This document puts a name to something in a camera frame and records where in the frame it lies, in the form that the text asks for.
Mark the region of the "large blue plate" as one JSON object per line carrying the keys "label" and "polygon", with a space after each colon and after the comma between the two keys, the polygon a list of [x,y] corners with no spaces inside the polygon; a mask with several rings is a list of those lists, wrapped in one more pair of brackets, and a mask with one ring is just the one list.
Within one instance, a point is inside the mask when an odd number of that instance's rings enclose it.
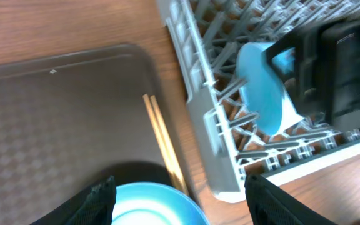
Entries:
{"label": "large blue plate", "polygon": [[209,225],[187,195],[165,184],[133,182],[117,187],[112,225]]}

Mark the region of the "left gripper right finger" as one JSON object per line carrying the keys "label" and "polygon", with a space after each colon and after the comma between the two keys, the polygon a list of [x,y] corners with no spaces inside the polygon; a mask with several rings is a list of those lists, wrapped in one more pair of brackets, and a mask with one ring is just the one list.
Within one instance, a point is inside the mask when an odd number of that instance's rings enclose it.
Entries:
{"label": "left gripper right finger", "polygon": [[254,224],[334,225],[259,174],[248,175],[244,187]]}

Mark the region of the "light blue small bowl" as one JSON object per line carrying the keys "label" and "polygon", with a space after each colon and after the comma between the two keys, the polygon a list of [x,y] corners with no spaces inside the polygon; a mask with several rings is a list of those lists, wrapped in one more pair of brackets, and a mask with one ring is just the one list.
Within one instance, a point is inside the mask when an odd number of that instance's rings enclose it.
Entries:
{"label": "light blue small bowl", "polygon": [[271,42],[249,42],[237,55],[235,75],[246,80],[239,92],[249,111],[256,112],[258,129],[268,136],[282,133],[301,122],[283,82],[267,65],[265,50]]}

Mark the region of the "wooden chopstick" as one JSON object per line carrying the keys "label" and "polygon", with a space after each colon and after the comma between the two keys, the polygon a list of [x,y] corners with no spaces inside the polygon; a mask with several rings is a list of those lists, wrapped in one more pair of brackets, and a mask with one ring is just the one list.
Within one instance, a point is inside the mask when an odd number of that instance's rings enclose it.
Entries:
{"label": "wooden chopstick", "polygon": [[154,109],[155,116],[157,118],[157,123],[159,124],[159,128],[162,134],[163,141],[166,147],[166,155],[169,158],[169,162],[167,163],[167,168],[171,169],[172,176],[176,181],[175,187],[176,189],[183,192],[185,195],[189,196],[188,187],[181,170],[178,157],[176,155],[173,142],[171,141],[171,137],[168,133],[168,129],[166,123],[164,121],[163,115],[161,113],[158,101],[155,96],[150,97],[152,107]]}
{"label": "wooden chopstick", "polygon": [[147,113],[148,113],[149,119],[151,121],[152,128],[154,130],[154,134],[155,134],[155,137],[157,139],[157,143],[159,145],[159,149],[160,149],[160,152],[161,152],[162,157],[164,159],[164,163],[165,163],[166,169],[167,169],[167,171],[169,173],[169,177],[171,179],[171,182],[172,182],[173,186],[177,190],[179,190],[181,192],[184,192],[184,189],[181,186],[180,180],[177,178],[176,174],[174,173],[174,169],[173,169],[172,164],[171,164],[171,159],[169,158],[169,155],[168,155],[168,152],[167,152],[166,143],[164,142],[164,139],[162,137],[162,133],[161,133],[158,121],[156,119],[156,116],[155,116],[155,113],[154,113],[154,110],[153,110],[153,106],[152,106],[152,104],[150,102],[150,98],[149,98],[149,96],[147,94],[144,94],[142,96],[142,98],[143,98],[143,101],[145,103]]}

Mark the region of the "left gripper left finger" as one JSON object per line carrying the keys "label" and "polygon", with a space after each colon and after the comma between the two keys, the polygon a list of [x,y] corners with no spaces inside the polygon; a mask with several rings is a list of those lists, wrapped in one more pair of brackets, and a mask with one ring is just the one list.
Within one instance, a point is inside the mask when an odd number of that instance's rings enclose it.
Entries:
{"label": "left gripper left finger", "polygon": [[116,203],[113,176],[77,193],[31,225],[111,225]]}

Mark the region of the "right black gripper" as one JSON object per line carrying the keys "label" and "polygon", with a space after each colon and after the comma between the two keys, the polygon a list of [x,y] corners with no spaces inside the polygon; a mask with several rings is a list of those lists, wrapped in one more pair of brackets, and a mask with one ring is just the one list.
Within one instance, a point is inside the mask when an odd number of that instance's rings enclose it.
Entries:
{"label": "right black gripper", "polygon": [[[299,26],[294,34],[297,112],[324,112],[330,125],[360,125],[360,16]],[[289,72],[282,72],[273,59],[294,47],[293,39],[286,35],[265,50],[278,78],[288,78]]]}

